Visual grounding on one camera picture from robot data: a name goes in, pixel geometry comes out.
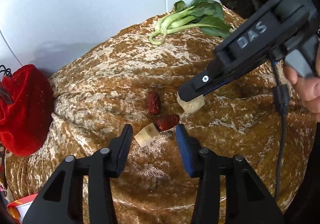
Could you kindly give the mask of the person right hand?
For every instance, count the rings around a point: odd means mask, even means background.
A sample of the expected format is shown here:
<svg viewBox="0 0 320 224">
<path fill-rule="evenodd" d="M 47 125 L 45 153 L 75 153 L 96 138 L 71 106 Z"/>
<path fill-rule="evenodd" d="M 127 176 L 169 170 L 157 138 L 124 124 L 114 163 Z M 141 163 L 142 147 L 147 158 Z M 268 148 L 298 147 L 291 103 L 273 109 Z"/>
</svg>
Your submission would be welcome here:
<svg viewBox="0 0 320 224">
<path fill-rule="evenodd" d="M 312 117 L 319 123 L 319 78 L 301 78 L 297 72 L 289 67 L 284 67 L 284 74 L 297 92 L 303 107 L 305 107 Z"/>
</svg>

